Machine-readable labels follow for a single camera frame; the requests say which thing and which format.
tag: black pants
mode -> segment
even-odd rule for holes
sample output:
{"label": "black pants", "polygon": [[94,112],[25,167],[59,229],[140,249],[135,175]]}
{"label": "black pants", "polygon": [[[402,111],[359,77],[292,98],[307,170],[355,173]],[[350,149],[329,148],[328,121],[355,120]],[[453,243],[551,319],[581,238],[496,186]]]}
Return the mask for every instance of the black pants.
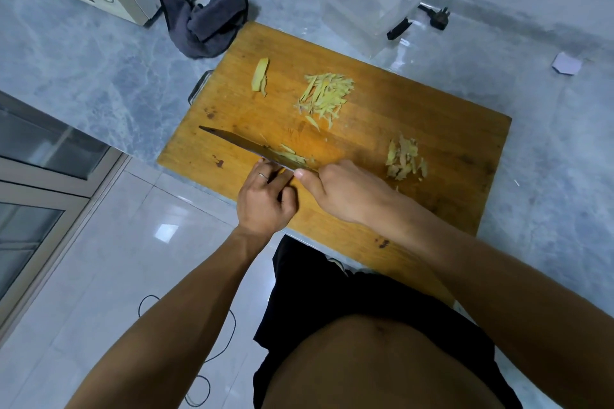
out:
{"label": "black pants", "polygon": [[494,361],[492,340],[441,301],[384,275],[343,272],[321,252],[284,236],[272,259],[275,287],[254,340],[269,353],[254,374],[260,409],[272,376],[305,338],[351,314],[405,323],[471,370],[506,408],[521,408]]}

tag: wooden cutting board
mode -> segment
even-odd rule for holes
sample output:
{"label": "wooden cutting board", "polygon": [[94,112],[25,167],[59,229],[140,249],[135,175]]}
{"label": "wooden cutting board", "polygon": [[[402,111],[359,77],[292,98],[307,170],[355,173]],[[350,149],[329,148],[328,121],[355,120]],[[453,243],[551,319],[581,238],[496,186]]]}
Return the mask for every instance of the wooden cutting board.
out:
{"label": "wooden cutting board", "polygon": [[[268,57],[266,97],[250,83]],[[305,74],[342,73],[356,81],[340,118],[318,132],[294,106]],[[418,141],[429,175],[386,181],[457,228],[475,235],[511,119],[432,87],[250,22],[158,157],[160,165],[236,200],[257,156],[206,133],[233,131],[279,149],[315,158],[315,166],[349,158],[386,177],[386,155],[399,132]],[[421,262],[371,230],[322,211],[296,183],[300,209],[289,227],[382,274],[452,304],[452,295]]]}

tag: gray towel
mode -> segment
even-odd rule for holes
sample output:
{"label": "gray towel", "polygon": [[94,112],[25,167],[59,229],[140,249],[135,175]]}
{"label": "gray towel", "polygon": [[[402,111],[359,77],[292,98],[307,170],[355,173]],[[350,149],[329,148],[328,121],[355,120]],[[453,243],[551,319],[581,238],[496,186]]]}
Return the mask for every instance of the gray towel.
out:
{"label": "gray towel", "polygon": [[173,43],[192,58],[216,57],[234,41],[248,19],[248,0],[160,0]]}

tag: knife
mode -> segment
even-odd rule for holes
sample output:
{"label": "knife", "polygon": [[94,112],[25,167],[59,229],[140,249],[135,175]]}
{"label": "knife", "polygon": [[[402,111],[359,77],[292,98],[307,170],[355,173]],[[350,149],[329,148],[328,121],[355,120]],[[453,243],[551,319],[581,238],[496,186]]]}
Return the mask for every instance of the knife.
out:
{"label": "knife", "polygon": [[216,135],[223,140],[228,141],[229,143],[234,144],[235,146],[239,146],[241,149],[249,150],[253,152],[257,156],[263,157],[269,162],[274,162],[275,164],[281,165],[288,170],[294,171],[299,168],[306,168],[308,170],[312,170],[307,165],[299,164],[294,160],[290,160],[287,157],[280,156],[276,152],[274,152],[270,147],[262,146],[260,144],[256,144],[251,142],[248,139],[245,139],[239,135],[231,133],[230,131],[218,130],[216,128],[208,128],[206,126],[199,126],[200,129],[206,131],[207,133],[211,133],[212,135]]}

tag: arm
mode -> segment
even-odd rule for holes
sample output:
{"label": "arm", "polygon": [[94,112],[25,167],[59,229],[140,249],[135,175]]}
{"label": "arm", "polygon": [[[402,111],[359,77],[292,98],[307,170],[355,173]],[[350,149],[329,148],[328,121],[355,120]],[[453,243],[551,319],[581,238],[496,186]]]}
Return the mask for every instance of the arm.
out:
{"label": "arm", "polygon": [[239,225],[228,239],[151,307],[85,377],[67,409],[176,408],[216,342],[239,284],[271,236],[296,213],[287,187],[258,161],[239,192]]}
{"label": "arm", "polygon": [[347,160],[296,178],[327,212],[433,269],[495,344],[565,407],[611,407],[614,320],[544,274],[457,230]]}

